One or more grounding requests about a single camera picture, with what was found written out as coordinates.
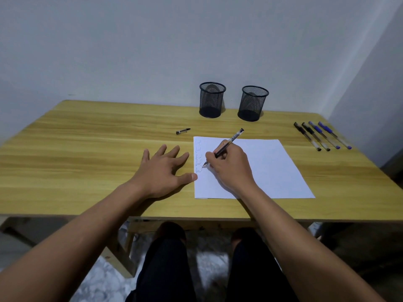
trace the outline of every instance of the pen holder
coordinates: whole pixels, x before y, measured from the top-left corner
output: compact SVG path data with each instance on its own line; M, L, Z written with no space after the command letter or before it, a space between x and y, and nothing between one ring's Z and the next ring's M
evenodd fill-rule
M217 82L204 82L200 84L200 109L199 114L208 118L221 115L222 97L225 86Z
M266 96L269 91L257 86L245 86L242 88L242 99L239 105L238 117L248 122L259 119Z

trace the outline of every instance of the person's left arm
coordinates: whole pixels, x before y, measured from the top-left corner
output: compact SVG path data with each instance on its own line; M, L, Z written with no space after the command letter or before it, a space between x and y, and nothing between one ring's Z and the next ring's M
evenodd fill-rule
M135 175L74 218L0 273L2 301L68 301L129 212L144 199L164 196L197 179L174 176L189 153L176 158L179 146L162 145L150 159L146 149Z

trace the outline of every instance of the wooden table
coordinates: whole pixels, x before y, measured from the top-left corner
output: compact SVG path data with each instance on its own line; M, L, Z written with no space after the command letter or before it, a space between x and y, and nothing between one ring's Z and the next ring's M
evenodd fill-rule
M78 215L128 180L144 148L180 145L190 153L178 174L193 171L193 136L279 139L316 198L276 199L292 217L315 221L403 220L403 191L356 148L317 152L293 123L315 113L264 111L257 122L227 109L216 119L197 107L63 101L0 148L0 215ZM191 128L188 133L175 131ZM148 219L250 219L234 199L195 199L194 184L135 213Z

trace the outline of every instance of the sheet of paper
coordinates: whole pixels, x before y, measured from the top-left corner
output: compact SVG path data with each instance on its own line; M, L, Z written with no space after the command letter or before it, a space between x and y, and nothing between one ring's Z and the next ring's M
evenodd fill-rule
M195 198L238 198L216 178L214 169L202 169L205 153L213 151L221 138L194 137ZM271 198L315 198L300 171L279 140L236 139L248 155L253 177Z

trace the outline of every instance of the forearm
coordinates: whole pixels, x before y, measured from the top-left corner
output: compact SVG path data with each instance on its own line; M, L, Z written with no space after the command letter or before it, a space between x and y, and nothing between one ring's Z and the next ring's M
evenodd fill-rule
M3 301L69 300L141 199L133 185L119 186L0 273Z
M259 187L240 191L300 301L383 301Z

